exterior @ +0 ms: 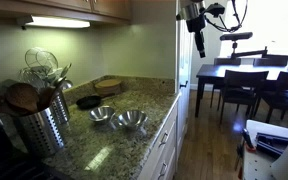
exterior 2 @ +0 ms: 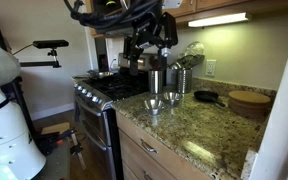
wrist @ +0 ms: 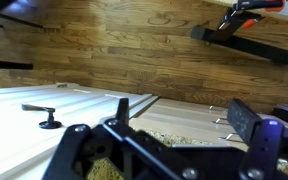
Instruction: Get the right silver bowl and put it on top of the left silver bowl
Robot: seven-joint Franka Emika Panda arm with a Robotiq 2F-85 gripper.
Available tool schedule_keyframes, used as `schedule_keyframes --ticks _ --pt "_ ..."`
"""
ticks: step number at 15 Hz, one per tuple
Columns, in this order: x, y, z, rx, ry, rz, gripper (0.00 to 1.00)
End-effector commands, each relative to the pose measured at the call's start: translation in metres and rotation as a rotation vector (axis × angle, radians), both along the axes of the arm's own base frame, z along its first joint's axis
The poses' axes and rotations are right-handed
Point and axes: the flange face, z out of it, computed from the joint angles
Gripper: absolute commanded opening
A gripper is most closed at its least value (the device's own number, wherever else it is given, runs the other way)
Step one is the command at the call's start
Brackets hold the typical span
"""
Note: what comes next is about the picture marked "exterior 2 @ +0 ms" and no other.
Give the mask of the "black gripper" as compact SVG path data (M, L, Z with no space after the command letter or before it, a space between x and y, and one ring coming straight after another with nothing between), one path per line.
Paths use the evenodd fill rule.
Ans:
M142 52L156 46L158 50L158 68L167 68L167 57L172 46L178 44L175 18L168 12L159 18L147 14L146 18L133 23L133 35L124 39L123 57L130 60L130 74L138 75L138 58Z

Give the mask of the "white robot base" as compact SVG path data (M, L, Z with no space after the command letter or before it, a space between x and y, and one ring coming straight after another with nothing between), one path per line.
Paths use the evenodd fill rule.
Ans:
M21 107L1 90L2 85L19 75L20 69L18 60L0 48L0 180L31 180L46 163L31 136Z

